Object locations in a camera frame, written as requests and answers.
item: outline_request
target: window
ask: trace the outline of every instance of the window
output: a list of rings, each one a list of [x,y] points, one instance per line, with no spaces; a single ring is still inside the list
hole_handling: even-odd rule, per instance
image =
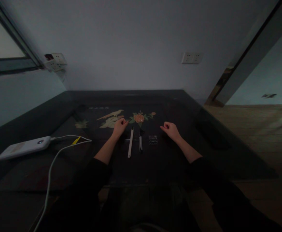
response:
[[[0,7],[0,74],[38,69],[41,63]]]

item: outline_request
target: white cable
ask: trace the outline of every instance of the white cable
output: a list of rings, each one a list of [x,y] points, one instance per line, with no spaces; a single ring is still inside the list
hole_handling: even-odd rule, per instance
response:
[[[35,229],[34,229],[34,232],[37,231],[37,229],[38,229],[38,227],[39,227],[39,224],[40,224],[40,222],[42,221],[42,218],[43,218],[43,216],[44,216],[44,214],[45,214],[45,211],[46,211],[46,209],[47,209],[48,198],[49,198],[49,192],[50,192],[50,185],[51,185],[51,171],[52,171],[53,164],[54,164],[54,162],[55,162],[55,160],[56,160],[58,154],[59,154],[62,150],[66,149],[66,148],[68,148],[68,147],[73,147],[73,146],[76,146],[76,145],[79,145],[79,144],[82,144],[82,143],[91,142],[91,140],[89,140],[89,139],[86,139],[86,140],[88,140],[88,141],[76,143],[76,144],[73,144],[73,145],[70,145],[70,146],[67,146],[67,147],[64,147],[64,148],[60,149],[60,150],[58,151],[58,153],[56,154],[56,156],[54,157],[54,159],[53,159],[53,161],[52,161],[52,163],[51,163],[50,169],[49,169],[48,187],[47,187],[47,194],[46,194],[45,202],[44,202],[44,209],[43,209],[43,212],[42,212],[42,214],[41,214],[41,217],[40,217],[40,219],[39,219],[39,221],[38,221],[38,223],[37,223],[37,225],[36,225],[36,227],[35,227]]]
[[[55,139],[60,139],[60,138],[68,137],[68,136],[81,137],[81,138],[83,138],[83,139],[85,139],[85,140],[87,140],[87,141],[90,141],[90,142],[92,141],[92,140],[90,140],[90,139],[84,138],[84,137],[79,136],[79,135],[65,135],[65,136],[61,136],[61,137],[53,137],[53,138],[51,138],[51,141],[53,141],[53,140],[55,140]]]

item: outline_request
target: white power bank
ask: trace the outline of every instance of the white power bank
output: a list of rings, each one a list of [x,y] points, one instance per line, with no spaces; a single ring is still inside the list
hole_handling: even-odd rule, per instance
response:
[[[34,140],[29,140],[10,145],[0,154],[0,160],[8,160],[15,157],[30,154],[46,149],[51,141],[51,136],[46,136]]]

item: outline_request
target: painted bird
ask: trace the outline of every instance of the painted bird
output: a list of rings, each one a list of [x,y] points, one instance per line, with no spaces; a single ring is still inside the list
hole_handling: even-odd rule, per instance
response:
[[[108,117],[110,117],[110,116],[113,116],[113,117],[114,117],[115,115],[119,115],[122,111],[124,111],[124,110],[118,110],[118,111],[112,112],[112,113],[107,114],[107,115],[105,115],[105,116],[103,116],[103,117],[101,117],[101,118],[98,118],[97,120],[105,119],[105,118],[108,118]]]

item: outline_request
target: floral painting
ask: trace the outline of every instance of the floral painting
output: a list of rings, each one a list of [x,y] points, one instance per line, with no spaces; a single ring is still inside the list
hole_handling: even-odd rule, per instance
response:
[[[142,123],[144,121],[148,121],[149,119],[153,119],[154,115],[156,115],[155,112],[152,112],[150,114],[143,114],[143,112],[139,112],[139,113],[132,113],[133,116],[129,117],[129,123],[138,123],[139,127],[141,128]]]
[[[101,123],[101,126],[99,128],[114,128],[115,122],[117,120],[119,120],[120,118],[124,117],[123,115],[118,115],[122,111],[123,110],[118,110],[118,111],[112,112],[110,114],[107,114],[107,115],[105,115],[101,118],[98,118],[97,120],[108,118],[108,119],[106,119],[105,122]]]
[[[76,126],[77,129],[84,129],[84,128],[87,128],[87,123],[88,123],[88,121],[86,121],[86,120],[78,121],[78,122],[76,122],[75,126]]]

